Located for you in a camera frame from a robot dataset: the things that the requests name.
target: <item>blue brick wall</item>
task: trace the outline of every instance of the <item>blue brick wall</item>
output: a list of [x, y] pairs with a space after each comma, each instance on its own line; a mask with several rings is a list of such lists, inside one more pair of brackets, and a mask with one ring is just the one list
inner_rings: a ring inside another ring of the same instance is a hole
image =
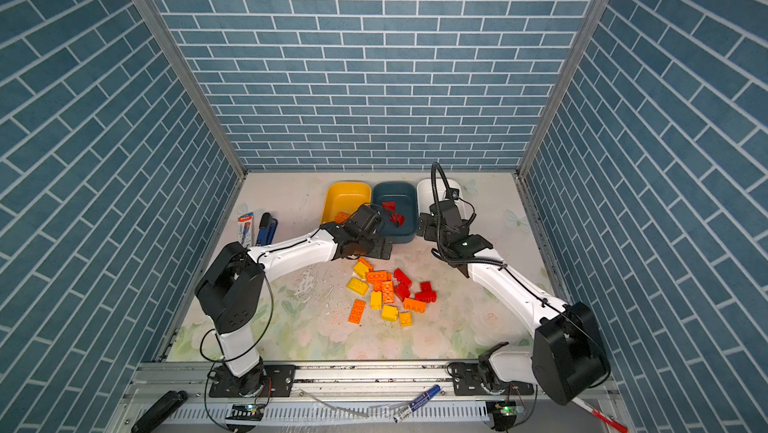
[[610, 0], [529, 177], [638, 431], [768, 431], [768, 0]]
[[155, 0], [250, 169], [514, 169], [589, 0]]
[[233, 172], [130, 0], [0, 0], [0, 98], [0, 431], [103, 428]]

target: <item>floral tablecloth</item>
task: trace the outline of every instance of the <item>floral tablecloth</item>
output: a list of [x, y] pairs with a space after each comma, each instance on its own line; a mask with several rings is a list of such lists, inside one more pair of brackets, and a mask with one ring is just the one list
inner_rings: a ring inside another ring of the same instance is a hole
[[[518, 271], [550, 290], [512, 176], [456, 173], [450, 177], [462, 184], [463, 194], [477, 209], [472, 231], [494, 243]], [[406, 180], [415, 184], [422, 178], [423, 174], [416, 173], [366, 173], [354, 178], [340, 173], [256, 173], [248, 176], [240, 201], [258, 205], [258, 211], [270, 211], [281, 221], [275, 238], [278, 242], [316, 228], [324, 193], [335, 181], [355, 179], [373, 185]], [[270, 184], [270, 191], [264, 191], [265, 181]], [[230, 221], [219, 248], [235, 240], [235, 229], [234, 221]], [[351, 306], [355, 299], [360, 299], [346, 287], [355, 262], [337, 260], [308, 266], [272, 282], [274, 317], [259, 343], [259, 352], [265, 359], [275, 361], [469, 359], [501, 341], [531, 345], [530, 335], [513, 313], [482, 286], [434, 259], [429, 253], [432, 245], [417, 237], [406, 245], [395, 245], [389, 261], [371, 260], [376, 269], [402, 269], [414, 282], [412, 293], [414, 289], [418, 291], [419, 282], [432, 283], [437, 302], [427, 305], [423, 314], [412, 313], [413, 326], [404, 328], [382, 320], [379, 310], [370, 309], [371, 289], [364, 298], [368, 307], [360, 325], [349, 323]], [[395, 301], [398, 309], [404, 311], [402, 304]], [[254, 337], [264, 330], [269, 313], [270, 297], [267, 288], [263, 288], [250, 324]], [[198, 348], [204, 333], [211, 328], [213, 323], [194, 299], [168, 361], [203, 361]], [[220, 354], [213, 334], [206, 339], [204, 353], [212, 358]]]

